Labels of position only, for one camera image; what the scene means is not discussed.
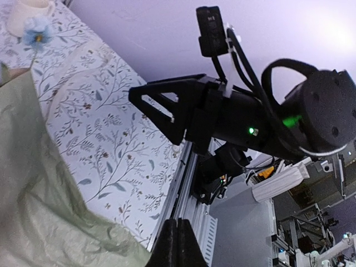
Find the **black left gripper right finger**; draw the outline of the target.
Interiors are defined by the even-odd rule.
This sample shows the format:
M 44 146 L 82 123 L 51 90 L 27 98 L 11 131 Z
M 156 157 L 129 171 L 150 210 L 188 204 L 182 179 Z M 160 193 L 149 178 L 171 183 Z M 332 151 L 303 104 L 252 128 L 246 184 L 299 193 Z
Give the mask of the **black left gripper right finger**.
M 207 267 L 189 220 L 178 219 L 177 233 L 177 265 Z

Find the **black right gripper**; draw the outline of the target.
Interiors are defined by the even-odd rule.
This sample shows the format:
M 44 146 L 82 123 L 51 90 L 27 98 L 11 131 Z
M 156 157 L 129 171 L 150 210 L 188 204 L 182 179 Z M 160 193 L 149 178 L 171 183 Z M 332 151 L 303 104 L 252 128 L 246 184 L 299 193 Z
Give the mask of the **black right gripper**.
M 325 157 L 355 139 L 355 83 L 346 71 L 316 71 L 293 88 L 275 109 L 248 92 L 224 95 L 221 82 L 204 76 L 193 89 L 193 108 L 185 138 L 196 152 L 212 138 L 241 150 L 282 159 Z

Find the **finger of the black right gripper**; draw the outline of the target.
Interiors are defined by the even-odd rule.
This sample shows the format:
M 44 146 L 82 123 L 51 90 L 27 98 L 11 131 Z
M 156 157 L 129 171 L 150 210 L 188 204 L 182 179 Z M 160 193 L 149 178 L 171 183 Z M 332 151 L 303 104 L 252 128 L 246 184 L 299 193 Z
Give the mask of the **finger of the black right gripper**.
M 192 123 L 195 99 L 164 94 L 142 95 L 143 113 L 174 145 L 185 138 Z
M 186 122 L 189 109 L 199 99 L 199 83 L 206 77 L 206 74 L 198 74 L 149 82 L 130 88 L 128 99 L 152 122 Z M 171 116 L 145 101 L 144 96 L 165 108 Z

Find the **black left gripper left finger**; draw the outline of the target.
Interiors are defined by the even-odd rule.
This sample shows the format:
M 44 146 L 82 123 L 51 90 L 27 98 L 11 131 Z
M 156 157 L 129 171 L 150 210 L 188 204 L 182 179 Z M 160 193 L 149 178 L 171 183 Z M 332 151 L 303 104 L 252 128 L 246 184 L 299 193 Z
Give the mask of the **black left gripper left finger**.
M 146 267 L 178 266 L 177 222 L 168 219 L 164 222 Z

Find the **green wrapping paper sheet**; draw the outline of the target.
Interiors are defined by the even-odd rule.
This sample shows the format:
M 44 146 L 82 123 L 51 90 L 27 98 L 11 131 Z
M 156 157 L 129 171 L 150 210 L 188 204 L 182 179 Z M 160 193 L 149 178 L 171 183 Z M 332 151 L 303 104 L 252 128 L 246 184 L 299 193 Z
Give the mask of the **green wrapping paper sheet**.
M 150 253 L 89 211 L 52 142 L 31 72 L 1 87 L 1 265 L 144 266 Z

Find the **floral patterned table mat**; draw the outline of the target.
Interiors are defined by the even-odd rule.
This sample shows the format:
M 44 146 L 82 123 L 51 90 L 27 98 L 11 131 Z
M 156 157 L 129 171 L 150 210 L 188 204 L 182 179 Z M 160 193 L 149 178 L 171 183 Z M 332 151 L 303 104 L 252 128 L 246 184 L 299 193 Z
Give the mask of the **floral patterned table mat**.
M 60 1 L 52 40 L 36 52 L 6 29 L 13 1 L 1 2 L 1 61 L 30 67 L 48 132 L 87 207 L 151 249 L 182 146 L 168 141 L 128 100 L 144 80 Z

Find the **cream ceramic mug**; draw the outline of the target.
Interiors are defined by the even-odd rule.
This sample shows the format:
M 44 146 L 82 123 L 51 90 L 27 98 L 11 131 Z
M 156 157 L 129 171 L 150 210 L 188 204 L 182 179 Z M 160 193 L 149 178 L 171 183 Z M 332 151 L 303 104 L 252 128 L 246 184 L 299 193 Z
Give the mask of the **cream ceramic mug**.
M 56 8 L 54 1 L 15 1 L 7 21 L 7 31 L 16 37 L 21 37 L 25 21 L 33 17 L 48 18 Z

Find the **aluminium frame rail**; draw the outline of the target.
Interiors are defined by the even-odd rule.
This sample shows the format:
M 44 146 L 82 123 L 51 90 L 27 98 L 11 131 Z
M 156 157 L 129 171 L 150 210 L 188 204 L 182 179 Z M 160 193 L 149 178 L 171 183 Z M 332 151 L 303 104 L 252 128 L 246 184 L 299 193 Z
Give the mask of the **aluminium frame rail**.
M 192 144 L 186 142 L 148 249 L 150 251 L 154 250 L 166 219 L 188 219 L 197 238 L 202 256 L 207 266 L 211 266 L 217 232 L 217 219 L 209 215 L 210 207 L 199 202 L 191 192 L 196 163 L 197 155 L 192 151 Z

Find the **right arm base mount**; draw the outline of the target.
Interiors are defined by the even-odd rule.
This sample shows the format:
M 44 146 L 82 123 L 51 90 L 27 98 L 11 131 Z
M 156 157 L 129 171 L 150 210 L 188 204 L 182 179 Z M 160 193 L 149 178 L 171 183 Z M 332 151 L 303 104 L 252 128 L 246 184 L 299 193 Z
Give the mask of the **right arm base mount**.
M 191 193 L 203 204 L 210 205 L 213 200 L 231 183 L 231 179 L 241 175 L 252 161 L 239 146 L 225 143 L 215 150 L 199 156 Z

